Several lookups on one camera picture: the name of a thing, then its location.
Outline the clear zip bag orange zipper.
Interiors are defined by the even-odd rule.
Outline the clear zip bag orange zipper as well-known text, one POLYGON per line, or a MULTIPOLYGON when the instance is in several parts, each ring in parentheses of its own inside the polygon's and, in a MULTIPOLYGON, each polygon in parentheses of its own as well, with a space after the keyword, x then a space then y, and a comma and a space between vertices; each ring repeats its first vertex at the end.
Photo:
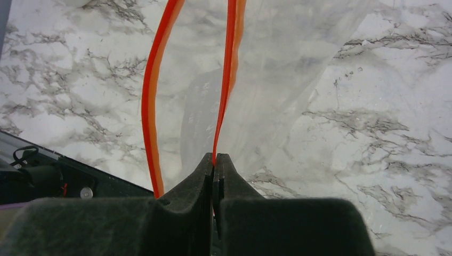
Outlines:
POLYGON ((141 118, 156 197, 206 153, 261 169, 372 1, 168 1, 141 118))

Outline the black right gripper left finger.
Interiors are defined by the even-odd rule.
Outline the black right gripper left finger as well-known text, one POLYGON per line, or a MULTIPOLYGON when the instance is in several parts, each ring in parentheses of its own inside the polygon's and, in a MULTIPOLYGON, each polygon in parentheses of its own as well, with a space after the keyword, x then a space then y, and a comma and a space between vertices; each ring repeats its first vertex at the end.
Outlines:
POLYGON ((14 215, 1 255, 210 255, 212 154, 160 198, 40 199, 14 215))

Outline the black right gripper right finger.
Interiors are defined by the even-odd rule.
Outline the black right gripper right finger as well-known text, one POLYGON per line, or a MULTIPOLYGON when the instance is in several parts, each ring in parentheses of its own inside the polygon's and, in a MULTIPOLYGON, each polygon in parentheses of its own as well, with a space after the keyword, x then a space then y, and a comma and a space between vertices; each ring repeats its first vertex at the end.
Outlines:
POLYGON ((266 199, 218 154, 213 207, 223 255, 374 255, 358 209, 340 198, 266 199))

